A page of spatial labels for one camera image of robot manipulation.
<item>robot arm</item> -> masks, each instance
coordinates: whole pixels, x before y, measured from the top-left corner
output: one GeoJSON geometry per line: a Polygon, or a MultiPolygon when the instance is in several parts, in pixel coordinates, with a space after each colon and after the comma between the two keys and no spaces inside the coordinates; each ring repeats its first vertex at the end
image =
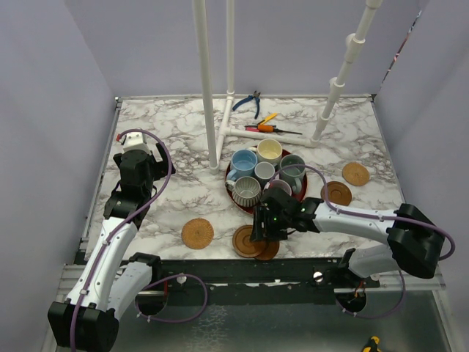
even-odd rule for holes
{"type": "MultiPolygon", "coordinates": [[[[353,208],[337,206],[339,210],[353,208]]],[[[416,207],[402,204],[396,210],[359,210],[378,217],[405,217],[427,224],[432,222],[416,207]]],[[[444,237],[438,232],[403,221],[365,219],[330,209],[322,199],[305,198],[299,202],[279,188],[270,188],[256,207],[251,241],[280,241],[287,230],[300,232],[342,232],[381,244],[369,249],[351,249],[342,264],[354,275],[364,278],[374,273],[402,269],[410,275],[430,279],[435,275],[444,237]]]]}
{"type": "Polygon", "coordinates": [[[53,302],[48,311],[49,323],[59,346],[70,347],[70,330],[75,329],[78,349],[109,351],[117,337],[119,319],[124,311],[143,287],[160,279],[155,277],[159,272],[155,268],[157,257],[140,254],[130,259],[124,274],[114,281],[125,250],[139,231],[148,208],[124,224],[114,236],[109,234],[130,214],[149,202],[155,188],[153,183],[165,177],[169,168],[163,148],[157,144],[163,159],[157,162],[149,151],[143,133],[128,133],[123,147],[125,152],[114,156],[120,171],[120,190],[116,187],[106,202],[97,245],[65,302],[53,302]],[[94,274],[85,290],[86,278],[92,271],[94,274]],[[80,296],[83,299],[73,328],[73,310],[80,296]]]}

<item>cream mug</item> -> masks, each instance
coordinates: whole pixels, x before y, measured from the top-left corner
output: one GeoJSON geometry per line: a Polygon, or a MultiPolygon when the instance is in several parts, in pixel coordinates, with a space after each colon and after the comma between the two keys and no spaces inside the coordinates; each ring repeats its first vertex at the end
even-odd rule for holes
{"type": "Polygon", "coordinates": [[[256,153],[258,162],[266,161],[274,167],[280,164],[283,149],[275,139],[263,139],[257,147],[247,149],[256,153]]]}

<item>round coaster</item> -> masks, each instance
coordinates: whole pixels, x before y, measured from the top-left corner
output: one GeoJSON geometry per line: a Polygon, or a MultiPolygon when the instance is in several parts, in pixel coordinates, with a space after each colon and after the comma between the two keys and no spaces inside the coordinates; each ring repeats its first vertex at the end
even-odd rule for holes
{"type": "Polygon", "coordinates": [[[205,248],[212,242],[213,227],[208,220],[192,219],[182,228],[182,242],[192,249],[205,248]]]}
{"type": "Polygon", "coordinates": [[[369,181],[369,172],[359,163],[349,163],[342,169],[344,179],[354,186],[363,186],[369,181]]]}
{"type": "Polygon", "coordinates": [[[264,251],[261,254],[256,256],[256,259],[271,260],[277,255],[279,248],[280,248],[280,241],[267,242],[267,248],[264,249],[264,251]]]}
{"type": "Polygon", "coordinates": [[[253,258],[261,254],[267,247],[267,242],[250,242],[252,225],[245,225],[234,232],[233,248],[241,257],[253,258]]]}
{"type": "MultiPolygon", "coordinates": [[[[339,181],[328,182],[328,196],[332,203],[349,205],[352,202],[352,192],[345,184],[339,181]]],[[[321,198],[324,197],[324,186],[321,189],[321,198]]]]}

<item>yellow screwdriver handle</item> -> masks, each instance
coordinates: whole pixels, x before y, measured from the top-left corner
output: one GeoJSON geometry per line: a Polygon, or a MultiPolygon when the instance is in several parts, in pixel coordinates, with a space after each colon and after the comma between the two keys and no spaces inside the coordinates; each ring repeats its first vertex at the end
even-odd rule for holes
{"type": "Polygon", "coordinates": [[[257,129],[260,131],[260,132],[273,132],[273,127],[270,126],[270,125],[259,125],[257,126],[257,129]]]}
{"type": "Polygon", "coordinates": [[[261,123],[260,125],[265,125],[266,122],[271,121],[275,116],[278,115],[278,112],[274,112],[273,114],[267,116],[261,123]]]}

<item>mug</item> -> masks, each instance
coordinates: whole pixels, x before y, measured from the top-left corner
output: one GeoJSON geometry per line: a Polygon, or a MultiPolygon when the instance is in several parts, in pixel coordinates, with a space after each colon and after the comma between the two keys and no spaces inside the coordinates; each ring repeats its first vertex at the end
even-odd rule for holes
{"type": "Polygon", "coordinates": [[[259,181],[261,188],[264,188],[266,183],[269,182],[275,173],[276,168],[266,161],[258,163],[254,168],[254,176],[259,181]]]}
{"type": "Polygon", "coordinates": [[[227,180],[237,180],[243,176],[252,176],[254,167],[257,164],[257,156],[250,150],[238,150],[232,156],[230,172],[226,176],[227,180]]]}
{"type": "Polygon", "coordinates": [[[274,166],[277,166],[281,160],[283,149],[281,144],[275,139],[263,139],[257,147],[249,147],[257,155],[259,162],[266,161],[274,166]]]}
{"type": "MultiPolygon", "coordinates": [[[[298,155],[290,154],[284,156],[280,161],[280,169],[283,167],[294,165],[294,164],[302,164],[305,165],[305,161],[298,155]]],[[[305,177],[305,168],[304,167],[292,167],[286,170],[280,171],[280,178],[281,180],[285,180],[288,184],[292,187],[292,191],[295,194],[301,192],[301,181],[305,177]]]]}
{"type": "Polygon", "coordinates": [[[267,189],[274,188],[274,187],[283,189],[289,196],[292,195],[292,188],[287,182],[283,180],[270,181],[267,189]]]}
{"type": "Polygon", "coordinates": [[[242,207],[253,207],[261,199],[261,185],[253,177],[244,176],[236,182],[227,180],[225,186],[232,192],[234,202],[242,207]]]}

